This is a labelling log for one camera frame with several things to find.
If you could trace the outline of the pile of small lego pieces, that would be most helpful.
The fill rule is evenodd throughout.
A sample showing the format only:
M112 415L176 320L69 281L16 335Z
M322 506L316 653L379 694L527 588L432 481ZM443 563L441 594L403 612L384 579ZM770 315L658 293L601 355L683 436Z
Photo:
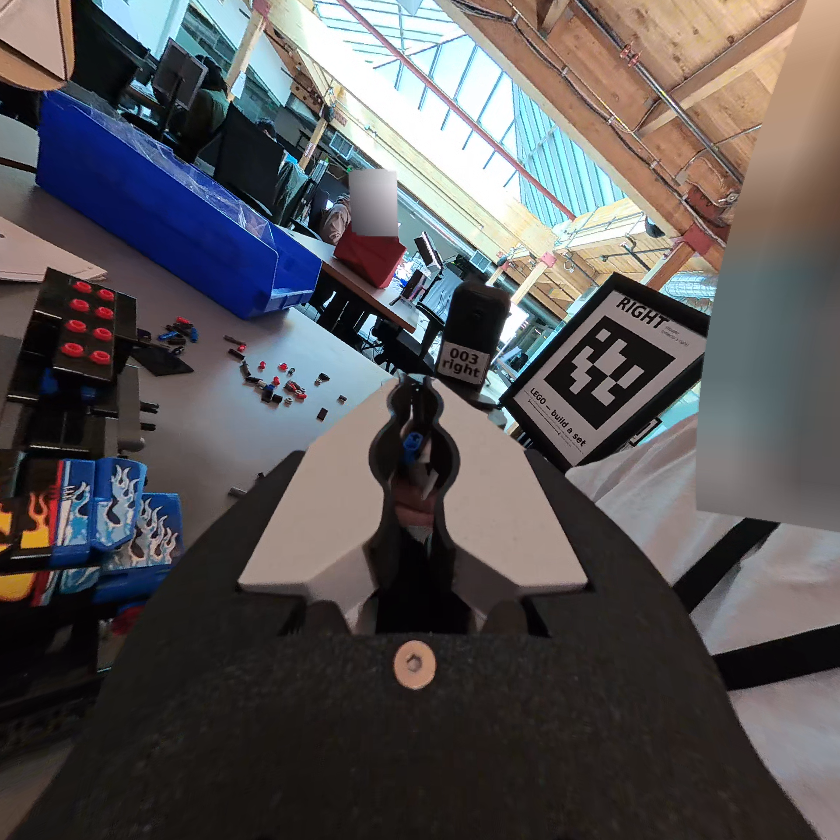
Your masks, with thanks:
M163 330L152 335L154 346L164 353L167 362L184 361L186 348L197 345L202 334L194 321L176 318L168 322ZM303 406L314 404L314 395L319 388L331 381L326 371L316 372L308 378L307 373L286 359L269 362L259 354L252 360L249 356L250 344L240 340L234 334L222 335L225 355L234 362L238 378L250 391L257 394L260 402L268 406Z

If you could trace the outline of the lego instruction booklet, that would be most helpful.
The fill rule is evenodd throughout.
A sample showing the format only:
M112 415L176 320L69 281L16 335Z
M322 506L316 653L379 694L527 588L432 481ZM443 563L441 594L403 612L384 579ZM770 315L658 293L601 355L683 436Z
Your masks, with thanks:
M1 217L1 280L39 284L47 269L84 281L100 281L108 275L105 269Z

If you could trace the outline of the clear plastic bag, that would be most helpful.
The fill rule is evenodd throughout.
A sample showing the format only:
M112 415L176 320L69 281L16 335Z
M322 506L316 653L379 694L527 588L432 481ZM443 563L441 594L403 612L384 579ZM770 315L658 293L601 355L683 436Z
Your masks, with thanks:
M45 96L41 107L40 149L46 148L47 122L58 129L66 147L80 147L71 152L75 163L89 158L95 174L115 176L118 183L138 186L142 197L151 196L153 186L164 194L173 192L171 183L197 196L249 234L269 246L275 245L276 226L255 209L235 197L210 175L181 161L173 150L130 123L110 116L85 102L62 92Z

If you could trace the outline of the wooden table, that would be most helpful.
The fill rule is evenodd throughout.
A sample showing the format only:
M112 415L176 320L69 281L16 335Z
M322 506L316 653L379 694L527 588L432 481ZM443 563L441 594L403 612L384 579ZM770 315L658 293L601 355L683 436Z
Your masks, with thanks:
M322 262L322 270L342 289L341 299L348 298L357 305L363 305L366 311L381 317L400 329L414 333L418 324L418 309L413 303L400 298L396 288L375 288L334 256L334 246L296 231L283 229L292 239Z

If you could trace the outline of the wooden document stand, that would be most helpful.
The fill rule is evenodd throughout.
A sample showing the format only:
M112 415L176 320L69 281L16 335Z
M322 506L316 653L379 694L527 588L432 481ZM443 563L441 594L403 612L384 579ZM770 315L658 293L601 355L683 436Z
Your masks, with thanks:
M63 88L75 67L70 1L1 2L1 79L16 88Z

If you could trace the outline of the black flat lego plate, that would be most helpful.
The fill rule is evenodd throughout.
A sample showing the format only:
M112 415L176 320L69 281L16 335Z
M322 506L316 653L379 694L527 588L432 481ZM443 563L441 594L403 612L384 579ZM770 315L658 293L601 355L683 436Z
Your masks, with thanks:
M154 376L187 375L193 367L184 362L180 354L162 346L140 344L132 348L131 357Z

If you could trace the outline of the lego truck model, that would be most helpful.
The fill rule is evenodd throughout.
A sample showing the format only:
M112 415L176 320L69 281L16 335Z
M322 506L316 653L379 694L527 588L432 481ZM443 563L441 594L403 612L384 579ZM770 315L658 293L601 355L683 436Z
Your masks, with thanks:
M125 634L183 553L182 508L149 492L129 363L136 301L48 268L2 337L2 759L68 738L99 693L106 626Z

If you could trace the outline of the red box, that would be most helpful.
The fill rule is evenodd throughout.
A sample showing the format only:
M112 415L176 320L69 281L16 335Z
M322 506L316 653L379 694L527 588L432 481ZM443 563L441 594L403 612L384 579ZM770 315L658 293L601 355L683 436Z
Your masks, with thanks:
M349 225L333 256L370 286L382 289L390 285L405 253L406 247L398 237L359 235Z

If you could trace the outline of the blue plastic bin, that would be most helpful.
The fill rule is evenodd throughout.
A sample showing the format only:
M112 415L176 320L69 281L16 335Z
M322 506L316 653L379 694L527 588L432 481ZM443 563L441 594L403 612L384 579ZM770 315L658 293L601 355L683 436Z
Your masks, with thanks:
M89 158L75 163L80 147L67 148L51 121L41 150L41 107L55 92L40 104L38 186L240 319L309 302L322 262L284 228L269 246L178 183L142 197L138 186L95 174Z

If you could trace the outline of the black monitor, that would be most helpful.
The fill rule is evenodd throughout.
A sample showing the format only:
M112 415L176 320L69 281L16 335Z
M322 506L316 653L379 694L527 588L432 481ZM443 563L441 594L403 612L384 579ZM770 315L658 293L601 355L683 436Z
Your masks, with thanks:
M178 111L188 111L207 73L204 63L173 38L168 38L154 72L151 87L163 108L159 128L164 132Z

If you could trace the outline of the framed marker sign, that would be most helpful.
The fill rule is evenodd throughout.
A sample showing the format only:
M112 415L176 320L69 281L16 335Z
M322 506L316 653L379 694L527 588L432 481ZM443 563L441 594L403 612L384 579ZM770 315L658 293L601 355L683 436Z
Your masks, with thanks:
M503 393L562 471L641 440L701 378L710 316L611 274Z

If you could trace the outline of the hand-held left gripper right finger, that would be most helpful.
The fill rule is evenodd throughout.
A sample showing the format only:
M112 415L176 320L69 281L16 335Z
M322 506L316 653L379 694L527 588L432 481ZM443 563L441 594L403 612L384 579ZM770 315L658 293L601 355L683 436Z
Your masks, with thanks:
M587 576L521 446L441 382L418 380L418 431L438 472L444 583L478 616L581 592Z

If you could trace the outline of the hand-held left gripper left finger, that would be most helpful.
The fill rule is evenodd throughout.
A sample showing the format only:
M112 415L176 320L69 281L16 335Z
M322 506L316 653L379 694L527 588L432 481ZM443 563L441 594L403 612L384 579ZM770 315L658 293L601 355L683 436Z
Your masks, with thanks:
M394 419L390 380L305 452L272 513L238 587L256 595L331 602L351 632L375 630L379 588L370 544L381 526L385 491L371 448Z

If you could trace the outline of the person's white shirt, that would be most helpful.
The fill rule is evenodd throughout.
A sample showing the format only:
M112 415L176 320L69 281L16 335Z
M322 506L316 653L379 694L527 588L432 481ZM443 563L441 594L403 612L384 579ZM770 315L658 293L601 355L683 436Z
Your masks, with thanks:
M837 532L782 524L731 536L738 517L697 509L697 415L566 473L674 589L726 546L735 561L690 611L710 655L838 628ZM839 838L839 676L819 669L729 691L752 746L820 838Z

